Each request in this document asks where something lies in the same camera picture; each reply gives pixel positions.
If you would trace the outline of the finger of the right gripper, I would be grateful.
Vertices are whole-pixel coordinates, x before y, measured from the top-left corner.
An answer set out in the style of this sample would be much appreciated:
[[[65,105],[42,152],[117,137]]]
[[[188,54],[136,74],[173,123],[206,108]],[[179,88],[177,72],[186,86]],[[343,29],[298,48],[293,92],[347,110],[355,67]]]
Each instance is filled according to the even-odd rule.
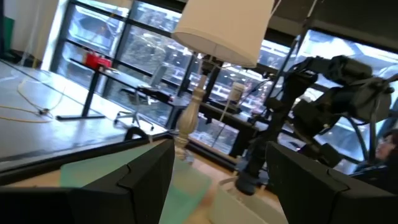
[[[251,155],[247,165],[247,173],[251,177],[258,177],[259,171],[266,162],[267,140],[257,138],[251,148]]]
[[[263,140],[259,144],[259,157],[261,158],[262,168],[269,174],[272,165],[275,163],[273,155],[278,150],[280,144],[277,141]]]

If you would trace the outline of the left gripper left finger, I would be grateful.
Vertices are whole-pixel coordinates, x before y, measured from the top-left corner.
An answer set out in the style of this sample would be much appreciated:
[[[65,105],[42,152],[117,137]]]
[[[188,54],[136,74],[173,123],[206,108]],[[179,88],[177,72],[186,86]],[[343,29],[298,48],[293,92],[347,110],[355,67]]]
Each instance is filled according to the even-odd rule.
[[[159,224],[171,139],[83,187],[0,187],[0,224]]]

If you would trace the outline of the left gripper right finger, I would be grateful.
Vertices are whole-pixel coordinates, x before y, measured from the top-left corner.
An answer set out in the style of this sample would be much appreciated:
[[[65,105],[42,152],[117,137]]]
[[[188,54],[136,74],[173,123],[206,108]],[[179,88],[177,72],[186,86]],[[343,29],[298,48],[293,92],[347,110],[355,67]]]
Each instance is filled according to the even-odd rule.
[[[269,173],[288,224],[398,224],[398,195],[279,146]]]

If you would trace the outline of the grey office chair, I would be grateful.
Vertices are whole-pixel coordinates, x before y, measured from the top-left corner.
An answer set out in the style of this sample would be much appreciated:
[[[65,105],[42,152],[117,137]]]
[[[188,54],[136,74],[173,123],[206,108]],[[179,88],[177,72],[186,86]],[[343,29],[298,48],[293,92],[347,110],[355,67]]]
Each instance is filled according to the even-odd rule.
[[[149,106],[156,100],[173,101],[172,95],[160,89],[159,85],[168,67],[165,64],[158,66],[154,75],[148,83],[140,84],[137,88],[122,88],[121,92],[125,92],[129,101],[136,106],[134,112],[119,111],[114,119],[114,125],[117,125],[121,118],[131,118],[132,124],[136,123],[141,128],[141,121],[150,124],[150,130],[154,130],[154,125],[143,115],[139,114],[142,106]]]

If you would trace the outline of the green translucent plastic tray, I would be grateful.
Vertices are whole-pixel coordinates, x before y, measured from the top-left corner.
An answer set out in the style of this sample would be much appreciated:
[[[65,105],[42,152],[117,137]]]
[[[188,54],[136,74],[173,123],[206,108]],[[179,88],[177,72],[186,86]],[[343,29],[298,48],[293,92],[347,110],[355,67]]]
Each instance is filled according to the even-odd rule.
[[[158,140],[125,151],[63,165],[60,169],[60,186],[83,187],[163,142]],[[172,179],[159,224],[184,224],[199,206],[210,185],[211,179],[207,175],[179,159],[174,160]]]

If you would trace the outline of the person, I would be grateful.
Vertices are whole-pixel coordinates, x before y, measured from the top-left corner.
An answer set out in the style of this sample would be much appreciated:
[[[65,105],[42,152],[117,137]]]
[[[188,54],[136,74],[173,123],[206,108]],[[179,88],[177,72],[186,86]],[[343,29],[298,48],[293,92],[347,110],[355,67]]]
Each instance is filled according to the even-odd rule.
[[[380,139],[373,162],[357,166],[350,177],[398,195],[398,129]]]

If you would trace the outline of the white shade table lamp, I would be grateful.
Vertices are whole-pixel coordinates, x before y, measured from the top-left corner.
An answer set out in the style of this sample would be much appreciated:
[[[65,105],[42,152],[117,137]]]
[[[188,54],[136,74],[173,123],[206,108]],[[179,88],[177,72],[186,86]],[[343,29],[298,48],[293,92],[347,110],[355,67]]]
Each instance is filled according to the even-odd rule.
[[[198,112],[206,91],[209,73],[220,62],[254,68],[269,20],[282,0],[188,0],[171,34],[173,40],[204,57],[200,60],[199,84],[191,101],[179,117],[175,155],[191,163],[186,150],[189,135],[195,130]]]

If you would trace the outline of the red toolbox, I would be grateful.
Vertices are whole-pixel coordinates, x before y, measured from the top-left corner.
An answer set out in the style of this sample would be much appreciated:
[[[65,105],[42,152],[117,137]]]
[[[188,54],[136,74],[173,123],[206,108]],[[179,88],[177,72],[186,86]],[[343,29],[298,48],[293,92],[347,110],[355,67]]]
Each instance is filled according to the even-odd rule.
[[[112,61],[110,61],[110,59],[96,52],[86,52],[83,58],[83,64],[102,72],[112,67]]]

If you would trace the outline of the green panel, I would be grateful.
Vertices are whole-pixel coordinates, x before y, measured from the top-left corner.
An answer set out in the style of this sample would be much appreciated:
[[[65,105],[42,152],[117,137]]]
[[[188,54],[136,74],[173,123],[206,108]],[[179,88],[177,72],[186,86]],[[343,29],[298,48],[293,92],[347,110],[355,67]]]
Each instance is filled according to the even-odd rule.
[[[11,48],[13,30],[14,30],[15,20],[9,17],[4,17],[4,50],[7,52]]]

